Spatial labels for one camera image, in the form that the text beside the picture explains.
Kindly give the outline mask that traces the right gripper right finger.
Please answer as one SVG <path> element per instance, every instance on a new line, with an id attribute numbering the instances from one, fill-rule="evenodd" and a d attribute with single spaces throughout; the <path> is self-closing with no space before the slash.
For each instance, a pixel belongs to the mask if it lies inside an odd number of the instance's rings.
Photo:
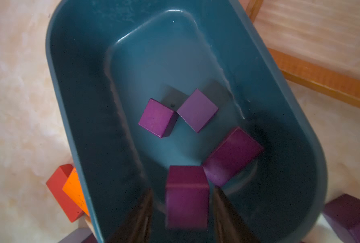
<path id="1" fill-rule="evenodd" d="M 213 189 L 213 215 L 217 243 L 260 243 L 218 186 Z"/>

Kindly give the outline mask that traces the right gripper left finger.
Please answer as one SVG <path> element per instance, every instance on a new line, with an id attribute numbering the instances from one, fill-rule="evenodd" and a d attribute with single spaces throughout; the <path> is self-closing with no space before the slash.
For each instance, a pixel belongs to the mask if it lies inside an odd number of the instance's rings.
<path id="1" fill-rule="evenodd" d="M 148 188 L 138 199 L 121 226 L 106 243 L 148 243 L 153 215 L 153 191 Z"/>

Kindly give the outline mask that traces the purple long block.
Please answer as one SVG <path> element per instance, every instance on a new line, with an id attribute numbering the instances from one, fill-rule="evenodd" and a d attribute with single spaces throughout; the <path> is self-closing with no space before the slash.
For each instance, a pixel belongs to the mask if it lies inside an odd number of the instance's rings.
<path id="1" fill-rule="evenodd" d="M 233 128 L 202 164 L 206 177 L 215 186 L 222 187 L 264 148 L 240 127 Z"/>

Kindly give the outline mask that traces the teal plastic storage bin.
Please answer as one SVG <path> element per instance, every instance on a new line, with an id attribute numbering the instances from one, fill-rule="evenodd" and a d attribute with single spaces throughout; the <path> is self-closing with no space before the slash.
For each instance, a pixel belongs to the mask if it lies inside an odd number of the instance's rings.
<path id="1" fill-rule="evenodd" d="M 199 166 L 235 127 L 264 152 L 223 188 L 263 243 L 298 243 L 323 208 L 323 150 L 238 1 L 62 1 L 46 57 L 69 146 L 100 243 L 139 197 L 154 194 L 149 241 L 213 243 L 165 228 L 173 165 Z M 149 99 L 176 111 L 199 89 L 218 111 L 196 133 L 180 116 L 169 137 L 138 122 Z"/>

